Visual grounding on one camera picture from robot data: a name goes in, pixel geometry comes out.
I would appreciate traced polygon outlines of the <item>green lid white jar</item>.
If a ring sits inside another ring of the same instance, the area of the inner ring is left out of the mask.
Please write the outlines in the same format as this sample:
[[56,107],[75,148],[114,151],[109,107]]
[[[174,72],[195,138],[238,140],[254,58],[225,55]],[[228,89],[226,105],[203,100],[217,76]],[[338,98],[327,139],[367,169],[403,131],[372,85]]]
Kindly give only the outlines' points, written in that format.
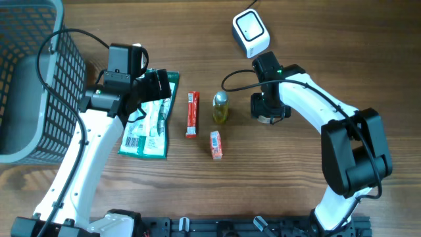
[[259,115],[257,120],[263,124],[271,124],[271,125],[276,124],[277,122],[280,121],[280,120],[276,120],[274,117],[264,117],[262,115]]

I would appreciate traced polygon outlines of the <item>yellow liquid small bottle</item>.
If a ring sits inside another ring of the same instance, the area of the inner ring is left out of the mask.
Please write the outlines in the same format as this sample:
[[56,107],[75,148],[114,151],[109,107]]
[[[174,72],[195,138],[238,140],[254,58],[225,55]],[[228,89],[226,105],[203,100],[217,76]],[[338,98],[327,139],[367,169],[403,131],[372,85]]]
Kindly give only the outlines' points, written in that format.
[[225,91],[219,91],[215,94],[213,101],[213,119],[215,123],[223,124],[227,121],[229,115],[229,98]]

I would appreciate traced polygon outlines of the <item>red white carton cup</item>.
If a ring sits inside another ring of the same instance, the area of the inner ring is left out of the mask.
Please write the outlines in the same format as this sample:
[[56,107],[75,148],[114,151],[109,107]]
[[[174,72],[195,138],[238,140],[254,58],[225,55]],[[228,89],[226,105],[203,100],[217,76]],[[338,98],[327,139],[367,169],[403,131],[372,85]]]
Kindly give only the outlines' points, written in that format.
[[214,160],[221,160],[223,153],[219,131],[213,131],[210,133],[210,150]]

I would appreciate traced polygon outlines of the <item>red stick packet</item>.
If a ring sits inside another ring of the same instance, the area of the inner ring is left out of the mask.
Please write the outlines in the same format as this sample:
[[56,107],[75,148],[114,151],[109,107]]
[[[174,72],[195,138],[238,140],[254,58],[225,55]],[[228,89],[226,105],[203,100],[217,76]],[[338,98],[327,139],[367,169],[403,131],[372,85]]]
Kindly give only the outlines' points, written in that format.
[[188,93],[188,115],[186,138],[195,138],[197,136],[197,119],[199,107],[199,95],[197,91]]

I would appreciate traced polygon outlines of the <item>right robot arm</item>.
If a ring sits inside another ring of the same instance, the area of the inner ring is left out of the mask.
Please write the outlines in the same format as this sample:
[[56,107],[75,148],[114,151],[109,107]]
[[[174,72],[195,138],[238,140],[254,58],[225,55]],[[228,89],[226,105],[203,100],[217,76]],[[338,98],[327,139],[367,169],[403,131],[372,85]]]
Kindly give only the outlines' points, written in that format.
[[251,96],[251,114],[275,124],[296,110],[321,135],[322,172],[328,184],[310,214],[310,233],[333,236],[349,226],[351,215],[393,166],[384,125],[373,108],[359,110],[340,102],[314,83],[298,65],[282,66],[273,52],[252,62],[261,91]]

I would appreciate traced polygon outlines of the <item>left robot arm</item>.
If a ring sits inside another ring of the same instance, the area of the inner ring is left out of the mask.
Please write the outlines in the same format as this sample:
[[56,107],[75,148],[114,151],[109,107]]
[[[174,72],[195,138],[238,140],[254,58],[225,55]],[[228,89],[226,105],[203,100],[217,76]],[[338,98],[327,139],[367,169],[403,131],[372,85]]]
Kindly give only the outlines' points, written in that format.
[[110,210],[90,222],[94,193],[112,147],[130,123],[137,103],[170,97],[166,71],[147,72],[149,55],[140,44],[113,44],[103,85],[80,102],[75,129],[60,169],[32,218],[18,217],[11,236],[142,236],[140,213]]

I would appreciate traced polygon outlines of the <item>white barcode scanner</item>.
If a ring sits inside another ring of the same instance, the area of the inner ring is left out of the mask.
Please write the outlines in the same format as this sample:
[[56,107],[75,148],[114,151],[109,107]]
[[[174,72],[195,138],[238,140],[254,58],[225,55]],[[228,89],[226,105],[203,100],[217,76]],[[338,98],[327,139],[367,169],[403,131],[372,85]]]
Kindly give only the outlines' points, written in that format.
[[244,10],[233,18],[232,35],[248,59],[262,53],[270,44],[270,34],[254,9]]

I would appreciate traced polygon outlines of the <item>grey plastic mesh basket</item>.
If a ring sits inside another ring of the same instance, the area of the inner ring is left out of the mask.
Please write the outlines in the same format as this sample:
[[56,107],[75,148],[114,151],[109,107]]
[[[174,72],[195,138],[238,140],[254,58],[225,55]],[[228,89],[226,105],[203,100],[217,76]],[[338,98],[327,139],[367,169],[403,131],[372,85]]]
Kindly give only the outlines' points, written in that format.
[[60,163],[70,145],[86,64],[61,1],[1,2],[1,162]]

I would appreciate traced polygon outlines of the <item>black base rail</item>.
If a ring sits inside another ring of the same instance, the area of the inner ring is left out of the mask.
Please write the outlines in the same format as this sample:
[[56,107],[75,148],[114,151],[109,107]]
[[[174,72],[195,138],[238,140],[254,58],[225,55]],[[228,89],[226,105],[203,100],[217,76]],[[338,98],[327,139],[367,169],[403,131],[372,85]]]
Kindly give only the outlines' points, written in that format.
[[180,219],[145,217],[143,236],[323,236],[307,217],[254,219]]

